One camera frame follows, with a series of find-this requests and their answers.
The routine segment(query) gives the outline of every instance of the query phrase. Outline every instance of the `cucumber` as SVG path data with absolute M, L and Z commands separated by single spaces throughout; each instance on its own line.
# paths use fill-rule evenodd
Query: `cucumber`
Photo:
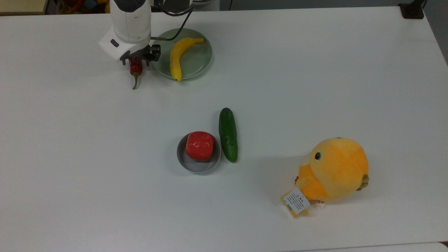
M 225 157 L 235 163 L 238 159 L 237 127 L 233 112 L 229 108 L 221 110 L 219 132 Z

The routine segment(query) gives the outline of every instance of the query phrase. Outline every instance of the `stuffed bird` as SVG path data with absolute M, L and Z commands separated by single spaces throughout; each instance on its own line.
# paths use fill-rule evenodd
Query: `stuffed bird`
M 368 173 L 361 145 L 348 138 L 331 138 L 304 157 L 296 186 L 308 200 L 333 201 L 366 187 Z

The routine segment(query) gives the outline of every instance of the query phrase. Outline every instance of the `tag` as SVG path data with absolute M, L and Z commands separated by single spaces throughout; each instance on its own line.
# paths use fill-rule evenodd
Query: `tag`
M 283 201 L 289 210 L 293 211 L 296 215 L 311 205 L 299 188 L 285 195 Z
M 318 200 L 315 205 L 320 208 L 323 208 L 325 206 L 325 202 Z

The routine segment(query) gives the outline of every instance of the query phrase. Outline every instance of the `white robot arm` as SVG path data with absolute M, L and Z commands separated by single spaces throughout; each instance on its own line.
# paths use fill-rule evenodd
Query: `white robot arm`
M 155 0 L 165 13 L 185 14 L 193 0 Z M 130 56 L 138 56 L 149 61 L 157 61 L 160 46 L 150 47 L 151 1 L 150 0 L 110 0 L 112 27 L 100 40 L 101 48 L 112 59 L 123 61 Z

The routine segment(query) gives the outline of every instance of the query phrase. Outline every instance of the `banana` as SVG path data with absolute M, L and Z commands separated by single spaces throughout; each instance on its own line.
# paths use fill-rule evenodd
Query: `banana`
M 194 44 L 202 43 L 204 39 L 193 39 L 193 38 L 183 38 L 179 40 L 171 49 L 169 56 L 169 69 L 172 77 L 177 80 L 182 80 L 182 69 L 181 69 L 181 57 L 182 54 Z

